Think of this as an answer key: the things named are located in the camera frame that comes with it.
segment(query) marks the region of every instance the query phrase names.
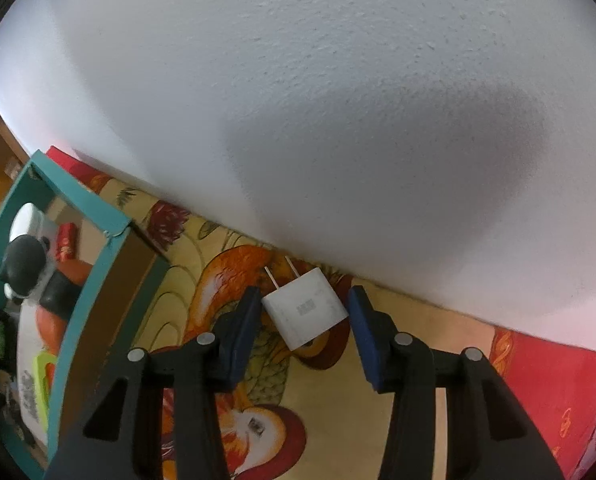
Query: white charger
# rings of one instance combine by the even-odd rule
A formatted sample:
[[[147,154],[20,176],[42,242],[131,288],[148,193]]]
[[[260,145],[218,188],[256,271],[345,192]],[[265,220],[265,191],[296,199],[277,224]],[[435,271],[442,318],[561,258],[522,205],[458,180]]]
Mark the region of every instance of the white charger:
[[[301,276],[289,256],[286,260],[296,279],[278,287],[271,271],[265,267],[276,290],[262,298],[262,304],[287,348],[293,351],[340,323],[349,314],[318,267]]]

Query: screw head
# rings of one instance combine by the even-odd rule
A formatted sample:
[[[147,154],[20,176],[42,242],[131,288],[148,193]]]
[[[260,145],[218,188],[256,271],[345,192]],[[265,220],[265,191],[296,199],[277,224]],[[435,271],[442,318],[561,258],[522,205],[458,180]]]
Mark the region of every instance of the screw head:
[[[393,337],[393,340],[395,341],[396,345],[400,346],[409,346],[414,342],[413,336],[407,332],[398,332]]]
[[[137,363],[138,361],[144,358],[145,354],[146,353],[142,348],[134,348],[133,350],[130,350],[127,354],[127,359],[129,359],[133,363]]]
[[[210,345],[214,341],[216,341],[216,336],[211,332],[203,332],[196,338],[196,341],[199,345]]]
[[[464,354],[467,356],[469,361],[480,361],[482,359],[482,352],[474,347],[467,348],[464,351]]]

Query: textured wall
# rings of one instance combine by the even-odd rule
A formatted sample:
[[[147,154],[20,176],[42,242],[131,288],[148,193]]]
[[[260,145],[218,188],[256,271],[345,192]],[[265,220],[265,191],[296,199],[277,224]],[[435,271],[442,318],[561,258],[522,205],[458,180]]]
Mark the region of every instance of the textured wall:
[[[18,0],[0,110],[29,149],[596,348],[591,0]]]

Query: blue gripper pad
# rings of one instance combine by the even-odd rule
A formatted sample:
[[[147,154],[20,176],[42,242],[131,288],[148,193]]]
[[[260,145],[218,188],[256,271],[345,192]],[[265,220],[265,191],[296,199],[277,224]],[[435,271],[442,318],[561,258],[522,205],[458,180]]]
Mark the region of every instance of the blue gripper pad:
[[[347,296],[351,330],[363,364],[364,376],[377,392],[384,391],[391,341],[398,333],[392,318],[372,307],[364,288],[353,286]]]
[[[219,359],[226,375],[223,380],[232,390],[245,376],[251,349],[260,329],[260,300],[260,289],[248,286],[236,310],[220,316],[214,326],[214,333],[220,339]]]

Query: metal prong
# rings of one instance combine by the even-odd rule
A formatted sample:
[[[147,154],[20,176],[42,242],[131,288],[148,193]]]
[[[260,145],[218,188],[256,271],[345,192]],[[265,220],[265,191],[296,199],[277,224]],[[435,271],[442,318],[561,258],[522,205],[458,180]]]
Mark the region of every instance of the metal prong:
[[[265,266],[265,272],[267,273],[267,276],[269,276],[269,279],[271,280],[271,282],[274,284],[274,287],[276,288],[276,290],[278,290],[280,287],[278,286],[278,282],[274,278],[274,275],[271,273],[271,270],[269,270],[269,267]]]
[[[298,271],[296,270],[296,268],[294,267],[294,264],[292,263],[292,260],[289,256],[285,256],[284,257],[285,260],[287,260],[287,263],[289,264],[289,266],[292,268],[292,271],[294,272],[294,276],[296,278],[300,278],[300,274],[298,274]]]

